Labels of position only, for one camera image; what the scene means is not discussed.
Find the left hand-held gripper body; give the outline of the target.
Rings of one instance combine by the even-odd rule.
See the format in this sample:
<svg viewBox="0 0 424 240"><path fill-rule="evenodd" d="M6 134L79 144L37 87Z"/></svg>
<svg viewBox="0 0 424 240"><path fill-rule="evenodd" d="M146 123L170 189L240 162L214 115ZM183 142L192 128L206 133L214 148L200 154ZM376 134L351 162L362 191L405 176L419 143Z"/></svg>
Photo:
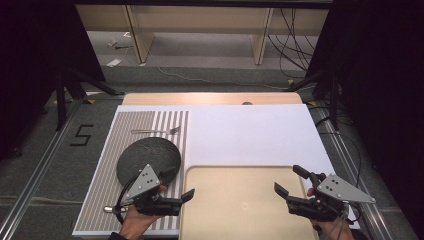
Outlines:
<svg viewBox="0 0 424 240"><path fill-rule="evenodd" d="M178 216L183 201L163 197L160 187L160 179L152 166L147 164L128 190L127 202L133 204L140 214Z"/></svg>

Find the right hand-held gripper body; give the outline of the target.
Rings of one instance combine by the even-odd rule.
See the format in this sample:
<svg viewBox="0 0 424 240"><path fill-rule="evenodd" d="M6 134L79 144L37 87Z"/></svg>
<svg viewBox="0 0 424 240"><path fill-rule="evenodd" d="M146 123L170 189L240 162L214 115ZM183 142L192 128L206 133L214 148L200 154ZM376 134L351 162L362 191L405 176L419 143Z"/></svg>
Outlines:
<svg viewBox="0 0 424 240"><path fill-rule="evenodd" d="M345 207L348 203L376 203L369 194L337 175L310 172L302 174L302 177L311 180L314 196L301 199L287 195L286 203L291 214L320 222L332 222L347 212Z"/></svg>

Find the black round plate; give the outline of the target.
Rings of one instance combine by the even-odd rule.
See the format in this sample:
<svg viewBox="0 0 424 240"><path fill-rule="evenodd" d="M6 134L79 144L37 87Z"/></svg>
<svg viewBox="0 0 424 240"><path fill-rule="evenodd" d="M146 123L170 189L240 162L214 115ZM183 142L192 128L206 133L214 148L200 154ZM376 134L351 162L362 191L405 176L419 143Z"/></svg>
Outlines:
<svg viewBox="0 0 424 240"><path fill-rule="evenodd" d="M169 167L175 167L178 175L181 162L180 151L174 143L161 137L147 137L137 140L123 151L117 162L116 174L124 186L147 164L152 166L159 178L159 172Z"/></svg>

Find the person's right hand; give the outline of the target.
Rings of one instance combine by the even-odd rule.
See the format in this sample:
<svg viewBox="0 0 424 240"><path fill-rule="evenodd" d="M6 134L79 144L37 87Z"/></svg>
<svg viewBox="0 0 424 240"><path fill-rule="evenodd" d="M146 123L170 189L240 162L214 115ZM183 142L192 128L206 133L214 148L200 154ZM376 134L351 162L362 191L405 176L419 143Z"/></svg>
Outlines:
<svg viewBox="0 0 424 240"><path fill-rule="evenodd" d="M340 236L349 236L353 237L352 231L344 218L337 217L332 222L322 222L314 219L310 220L314 228L320 228L320 236L329 236L329 237L340 237Z"/></svg>

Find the person's left hand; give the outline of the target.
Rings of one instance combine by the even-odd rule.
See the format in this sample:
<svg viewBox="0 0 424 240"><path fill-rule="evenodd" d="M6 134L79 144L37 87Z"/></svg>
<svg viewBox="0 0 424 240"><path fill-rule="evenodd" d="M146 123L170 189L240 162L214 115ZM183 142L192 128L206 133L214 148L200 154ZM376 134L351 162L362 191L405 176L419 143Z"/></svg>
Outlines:
<svg viewBox="0 0 424 240"><path fill-rule="evenodd" d="M128 207L119 235L126 240L138 240L160 215L144 215L134 205Z"/></svg>

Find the grey striped placemat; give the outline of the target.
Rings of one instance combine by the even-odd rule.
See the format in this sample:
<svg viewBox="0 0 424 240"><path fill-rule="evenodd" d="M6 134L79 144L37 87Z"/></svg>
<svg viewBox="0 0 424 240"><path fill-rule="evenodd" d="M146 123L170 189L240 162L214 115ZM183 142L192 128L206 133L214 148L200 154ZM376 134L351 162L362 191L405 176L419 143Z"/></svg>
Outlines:
<svg viewBox="0 0 424 240"><path fill-rule="evenodd" d="M75 237L107 237L120 228L120 223L112 213L104 211L112 208L123 189L116 174L116 166L123 151L144 137L132 134L131 130L167 130L180 126L175 135L146 133L148 137L162 137L173 142L180 153L186 152L190 112L166 106L120 106L114 119L100 159L93 175L89 190L83 202L72 235Z"/></svg>

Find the beige tray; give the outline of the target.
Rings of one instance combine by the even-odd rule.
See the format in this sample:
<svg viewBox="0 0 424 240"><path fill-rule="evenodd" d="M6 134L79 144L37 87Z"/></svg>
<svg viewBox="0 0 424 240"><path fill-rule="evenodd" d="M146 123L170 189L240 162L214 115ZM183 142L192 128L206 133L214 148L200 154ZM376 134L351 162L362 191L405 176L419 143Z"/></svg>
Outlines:
<svg viewBox="0 0 424 240"><path fill-rule="evenodd" d="M286 166L189 168L184 188L195 193L183 206L179 240L318 240L308 219L288 212L275 183L306 196L303 180Z"/></svg>

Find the silver fork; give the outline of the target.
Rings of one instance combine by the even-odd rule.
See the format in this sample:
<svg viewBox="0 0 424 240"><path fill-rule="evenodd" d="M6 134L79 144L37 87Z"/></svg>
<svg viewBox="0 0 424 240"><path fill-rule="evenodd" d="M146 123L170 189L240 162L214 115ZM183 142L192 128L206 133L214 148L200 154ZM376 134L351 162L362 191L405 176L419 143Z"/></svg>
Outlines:
<svg viewBox="0 0 424 240"><path fill-rule="evenodd" d="M166 134L166 135L175 135L180 131L181 127L175 127L175 128L171 128L171 129L167 129L167 130L142 130L142 129L138 129L138 130L131 130L130 133L132 134L141 134L141 133L161 133L161 134Z"/></svg>

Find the white board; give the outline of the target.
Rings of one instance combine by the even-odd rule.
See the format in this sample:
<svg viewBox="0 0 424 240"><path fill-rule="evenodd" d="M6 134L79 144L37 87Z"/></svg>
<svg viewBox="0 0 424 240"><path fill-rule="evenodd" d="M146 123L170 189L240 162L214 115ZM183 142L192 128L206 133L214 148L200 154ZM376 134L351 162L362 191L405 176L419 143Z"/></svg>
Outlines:
<svg viewBox="0 0 424 240"><path fill-rule="evenodd" d="M190 112L186 152L181 153L180 171L168 187L169 197L188 191L185 176L193 166L286 166L292 170L300 165L315 173L334 171L302 104L166 107ZM160 219L147 236L179 237L180 215Z"/></svg>

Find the black curtain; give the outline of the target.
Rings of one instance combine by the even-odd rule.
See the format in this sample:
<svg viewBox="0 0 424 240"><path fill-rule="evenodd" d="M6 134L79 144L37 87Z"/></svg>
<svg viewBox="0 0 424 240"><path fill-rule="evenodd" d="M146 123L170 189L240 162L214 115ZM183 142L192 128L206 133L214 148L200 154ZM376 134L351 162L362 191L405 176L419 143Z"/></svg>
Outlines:
<svg viewBox="0 0 424 240"><path fill-rule="evenodd" d="M424 238L424 0L332 0L309 70L338 80L373 163Z"/></svg>
<svg viewBox="0 0 424 240"><path fill-rule="evenodd" d="M105 79L73 0L0 0L0 161L70 70Z"/></svg>

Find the light wooden shelf unit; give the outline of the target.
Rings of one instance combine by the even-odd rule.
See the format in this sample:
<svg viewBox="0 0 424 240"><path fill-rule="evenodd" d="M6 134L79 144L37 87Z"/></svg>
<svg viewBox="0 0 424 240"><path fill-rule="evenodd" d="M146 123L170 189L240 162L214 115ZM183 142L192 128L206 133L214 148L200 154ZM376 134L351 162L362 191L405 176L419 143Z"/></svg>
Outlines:
<svg viewBox="0 0 424 240"><path fill-rule="evenodd" d="M144 64L155 35L164 33L247 34L254 62L262 63L268 35L318 36L328 12L316 9L136 5L76 6L87 31L128 32L137 61Z"/></svg>

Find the aluminium rail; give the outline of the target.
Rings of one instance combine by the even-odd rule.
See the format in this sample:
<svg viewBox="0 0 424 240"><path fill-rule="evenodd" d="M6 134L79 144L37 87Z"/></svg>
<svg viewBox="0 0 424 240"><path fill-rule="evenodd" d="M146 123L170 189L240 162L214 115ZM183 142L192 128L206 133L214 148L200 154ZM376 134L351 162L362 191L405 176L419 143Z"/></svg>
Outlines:
<svg viewBox="0 0 424 240"><path fill-rule="evenodd" d="M12 238L81 105L81 100L72 101L69 105L69 110L65 112L64 122L58 128L54 128L54 134L49 138L48 146L43 151L43 155L39 158L24 188L11 203L10 211L0 224L0 240L10 240Z"/></svg>
<svg viewBox="0 0 424 240"><path fill-rule="evenodd" d="M335 172L376 199L375 204L353 203L351 219L359 224L370 240L394 240L382 212L382 204L386 203L383 182L369 162L368 154L347 114L343 111L337 113L339 130L336 131L328 119L329 106L309 106L308 110Z"/></svg>

